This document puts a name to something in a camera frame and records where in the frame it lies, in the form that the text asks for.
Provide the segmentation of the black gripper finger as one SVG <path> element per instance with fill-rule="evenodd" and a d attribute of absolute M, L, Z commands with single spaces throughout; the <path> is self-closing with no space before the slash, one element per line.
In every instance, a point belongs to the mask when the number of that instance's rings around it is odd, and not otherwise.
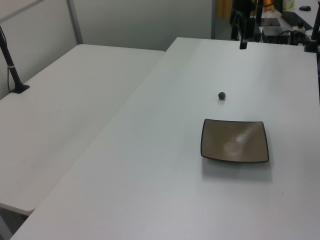
<path fill-rule="evenodd" d="M 254 36 L 256 20 L 254 17 L 248 17 L 240 20 L 239 32 L 240 32 L 240 49 L 246 49 L 249 40 Z"/>
<path fill-rule="evenodd" d="M 232 10 L 231 15 L 230 15 L 230 25 L 231 25 L 231 35 L 230 39 L 231 40 L 238 40 L 238 15 L 237 11 Z"/>

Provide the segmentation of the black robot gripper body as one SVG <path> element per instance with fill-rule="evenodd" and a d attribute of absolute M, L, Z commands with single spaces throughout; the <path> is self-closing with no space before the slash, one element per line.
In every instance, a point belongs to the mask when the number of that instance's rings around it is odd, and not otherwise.
<path fill-rule="evenodd" d="M 254 0 L 233 0 L 232 10 L 241 15 L 243 18 L 249 18 L 251 12 L 256 9 L 257 5 Z"/>

